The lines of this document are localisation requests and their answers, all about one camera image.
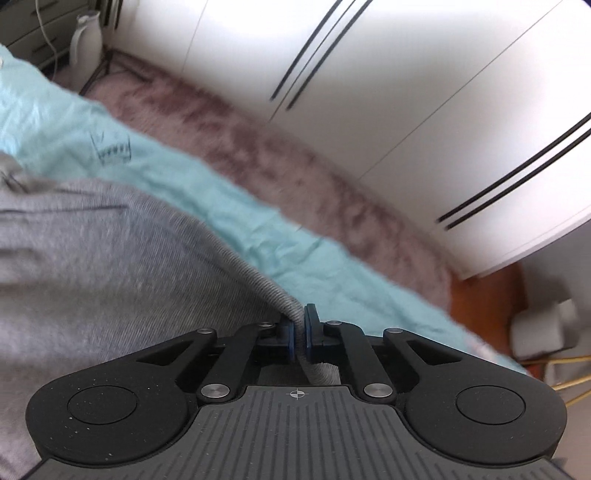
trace electrical cable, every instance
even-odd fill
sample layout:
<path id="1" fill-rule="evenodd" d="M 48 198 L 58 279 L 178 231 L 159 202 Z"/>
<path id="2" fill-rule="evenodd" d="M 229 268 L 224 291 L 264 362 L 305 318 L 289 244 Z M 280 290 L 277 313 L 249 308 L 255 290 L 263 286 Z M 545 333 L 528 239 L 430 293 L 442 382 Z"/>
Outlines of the electrical cable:
<path id="1" fill-rule="evenodd" d="M 564 390 L 565 388 L 574 387 L 575 385 L 580 385 L 581 383 L 591 381 L 591 375 L 585 375 L 584 377 L 575 378 L 570 382 L 559 383 L 558 385 L 552 385 L 552 388 L 555 390 Z"/>
<path id="2" fill-rule="evenodd" d="M 45 39 L 45 43 L 47 43 L 47 46 L 49 46 L 49 48 L 51 48 L 51 51 L 53 52 L 53 75 L 51 77 L 51 81 L 53 82 L 56 79 L 57 74 L 57 50 L 53 46 L 53 43 L 51 43 L 51 40 L 49 40 L 49 38 L 47 37 L 47 33 L 45 32 L 45 26 L 43 26 L 43 20 L 41 19 L 41 12 L 39 9 L 39 0 L 35 0 L 35 11 L 37 12 L 39 27 L 41 28 L 41 33 L 43 35 L 43 38 Z"/>
<path id="3" fill-rule="evenodd" d="M 540 358 L 538 360 L 526 360 L 521 362 L 521 365 L 578 364 L 579 362 L 591 362 L 591 355 L 571 356 L 568 358 Z"/>
<path id="4" fill-rule="evenodd" d="M 591 396 L 591 390 L 587 390 L 585 393 L 581 393 L 578 397 L 573 398 L 572 400 L 569 400 L 568 402 L 566 402 L 566 407 L 570 407 L 571 405 L 576 404 L 577 402 L 587 398 Z"/>

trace drawer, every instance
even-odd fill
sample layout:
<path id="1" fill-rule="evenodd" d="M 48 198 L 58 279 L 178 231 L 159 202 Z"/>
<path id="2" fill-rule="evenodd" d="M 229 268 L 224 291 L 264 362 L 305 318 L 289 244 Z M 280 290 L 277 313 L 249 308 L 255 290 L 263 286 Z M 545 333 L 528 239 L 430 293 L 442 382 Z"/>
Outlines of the drawer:
<path id="1" fill-rule="evenodd" d="M 88 9 L 88 0 L 39 0 L 43 24 L 81 7 Z M 0 11 L 0 43 L 10 45 L 36 28 L 35 0 L 17 0 Z"/>
<path id="2" fill-rule="evenodd" d="M 47 37 L 58 52 L 66 50 L 70 46 L 72 35 L 76 29 L 76 17 L 87 10 L 84 6 L 45 25 Z M 8 50 L 15 57 L 29 61 L 33 65 L 39 65 L 53 56 L 51 48 L 43 39 L 40 28 L 10 45 Z"/>

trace light blue cloth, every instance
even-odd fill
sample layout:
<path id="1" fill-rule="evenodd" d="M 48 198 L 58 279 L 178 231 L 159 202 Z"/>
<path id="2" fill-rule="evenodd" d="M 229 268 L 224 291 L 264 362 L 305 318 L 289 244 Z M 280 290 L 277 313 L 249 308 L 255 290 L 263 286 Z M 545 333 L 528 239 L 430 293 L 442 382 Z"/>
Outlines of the light blue cloth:
<path id="1" fill-rule="evenodd" d="M 316 303 L 322 319 L 356 323 L 366 335 L 398 326 L 522 371 L 337 242 L 286 220 L 199 159 L 122 125 L 101 104 L 50 83 L 3 46 L 0 57 L 0 150 L 30 173 L 134 186 L 206 222 L 263 275 L 303 304 Z"/>

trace wooden floor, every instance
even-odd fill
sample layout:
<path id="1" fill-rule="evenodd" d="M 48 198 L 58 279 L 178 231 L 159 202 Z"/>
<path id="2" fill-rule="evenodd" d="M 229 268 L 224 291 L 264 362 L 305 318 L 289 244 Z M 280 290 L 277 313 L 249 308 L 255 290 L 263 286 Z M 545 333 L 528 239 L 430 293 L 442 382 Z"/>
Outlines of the wooden floor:
<path id="1" fill-rule="evenodd" d="M 518 264 L 487 277 L 452 281 L 451 315 L 497 351 L 511 354 L 509 321 L 527 308 L 525 285 Z"/>

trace gray sweatshirt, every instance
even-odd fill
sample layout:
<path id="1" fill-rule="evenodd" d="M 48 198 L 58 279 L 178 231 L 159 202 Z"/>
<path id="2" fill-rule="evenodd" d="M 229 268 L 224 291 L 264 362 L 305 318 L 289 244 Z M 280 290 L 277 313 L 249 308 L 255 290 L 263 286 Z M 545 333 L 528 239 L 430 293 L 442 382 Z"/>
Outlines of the gray sweatshirt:
<path id="1" fill-rule="evenodd" d="M 0 479 L 40 460 L 24 413 L 45 383 L 280 313 L 301 333 L 302 306 L 196 218 L 130 187 L 32 178 L 0 154 Z M 337 381 L 327 365 L 302 367 L 313 383 Z"/>

